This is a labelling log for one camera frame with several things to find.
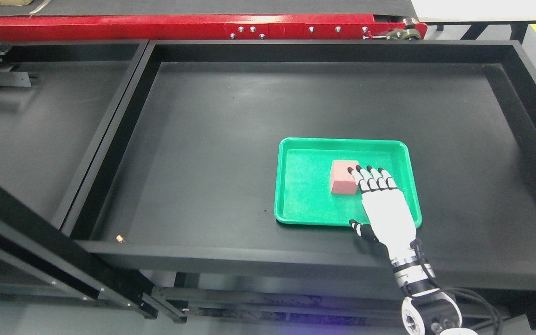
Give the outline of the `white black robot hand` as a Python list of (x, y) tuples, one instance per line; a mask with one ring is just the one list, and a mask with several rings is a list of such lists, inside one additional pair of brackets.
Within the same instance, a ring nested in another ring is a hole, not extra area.
[(357, 235), (367, 241), (380, 242), (387, 249), (394, 267), (416, 259), (411, 243), (416, 227), (411, 211), (392, 175), (382, 167), (348, 167), (348, 173), (359, 187), (361, 204), (368, 223), (349, 220)]

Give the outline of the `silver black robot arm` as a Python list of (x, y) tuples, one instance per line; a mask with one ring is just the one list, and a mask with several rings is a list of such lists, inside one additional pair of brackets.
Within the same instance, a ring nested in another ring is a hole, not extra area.
[(463, 315), (454, 297), (432, 281), (429, 263), (417, 257), (393, 262), (396, 283), (404, 294), (402, 324), (409, 335), (475, 335), (463, 325)]

